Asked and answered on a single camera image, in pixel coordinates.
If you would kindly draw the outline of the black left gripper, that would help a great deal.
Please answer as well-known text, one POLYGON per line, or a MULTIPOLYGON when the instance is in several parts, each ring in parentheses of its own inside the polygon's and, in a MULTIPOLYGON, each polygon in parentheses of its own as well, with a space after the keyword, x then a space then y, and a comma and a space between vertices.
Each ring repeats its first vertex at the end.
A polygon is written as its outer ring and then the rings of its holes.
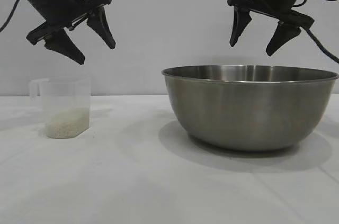
POLYGON ((27 40, 35 45, 44 39, 45 48, 60 53, 79 65, 85 62, 85 56, 69 38, 64 28, 71 31, 76 28, 76 21, 87 20, 87 25, 97 33, 110 49, 116 42, 110 31, 105 5, 112 0, 28 0, 45 19, 45 23, 32 30, 27 40))

